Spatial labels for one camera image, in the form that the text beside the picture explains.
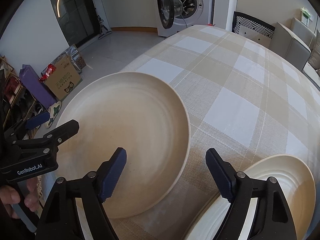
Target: screw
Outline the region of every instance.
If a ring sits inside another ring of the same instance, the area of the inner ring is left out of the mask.
[[[57,180],[56,180],[56,182],[57,182],[58,184],[62,183],[63,181],[64,181],[64,178],[63,178],[63,177],[59,177],[59,178],[57,178]]]
[[[272,183],[277,183],[277,179],[275,177],[270,177],[269,180],[272,182]]]
[[[245,177],[245,173],[244,172],[242,172],[242,171],[238,171],[237,172],[237,176],[239,177],[239,178],[244,178]]]
[[[89,171],[87,175],[89,178],[94,178],[97,175],[97,173],[95,171]]]

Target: white cabinet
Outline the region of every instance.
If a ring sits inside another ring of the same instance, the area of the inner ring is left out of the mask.
[[[156,27],[153,0],[102,0],[110,27]]]

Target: human hand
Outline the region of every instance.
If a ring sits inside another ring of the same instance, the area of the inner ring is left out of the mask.
[[[24,204],[32,212],[36,211],[39,207],[37,183],[37,177],[27,179],[27,188],[30,193],[25,197]],[[16,212],[10,206],[10,204],[18,204],[20,202],[20,196],[18,192],[8,185],[2,186],[0,187],[0,199],[4,204],[4,207],[7,210],[9,216],[16,219],[19,218]]]

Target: shoe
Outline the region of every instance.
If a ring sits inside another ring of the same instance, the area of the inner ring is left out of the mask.
[[[21,98],[19,101],[19,107],[21,110],[21,114],[22,114],[22,118],[25,118],[27,116],[28,113],[28,106],[27,106],[27,102],[24,98]]]
[[[41,105],[39,102],[37,102],[37,103],[35,104],[35,108],[34,108],[34,110],[33,110],[33,113],[34,113],[35,115],[38,115],[38,114],[40,114],[40,113],[42,113],[42,112],[46,112],[46,110],[44,109],[43,105]]]
[[[54,103],[52,106],[49,106],[48,112],[50,113],[50,119],[44,124],[46,128],[49,128],[52,125],[54,119],[56,118],[61,109],[61,105],[61,101],[58,101],[57,103]]]
[[[25,94],[24,94],[24,98],[26,100],[27,103],[27,107],[28,109],[32,106],[33,102],[35,101],[35,99],[33,98],[33,96],[31,95],[31,93],[29,92],[29,90],[26,90]]]
[[[14,124],[16,124],[22,119],[21,109],[18,105],[12,106],[12,115],[13,115]]]

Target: beige sofa cushion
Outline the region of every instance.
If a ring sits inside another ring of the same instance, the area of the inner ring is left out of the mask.
[[[320,68],[320,32],[318,30],[317,30],[316,43],[312,50],[312,53],[308,62],[314,69]]]
[[[316,42],[316,35],[313,34],[307,26],[305,26],[301,21],[296,18],[292,19],[290,29],[303,40],[305,44],[308,45],[310,49],[313,49]]]
[[[293,31],[281,23],[276,24],[269,49],[294,65],[299,71],[310,58],[309,47]]]

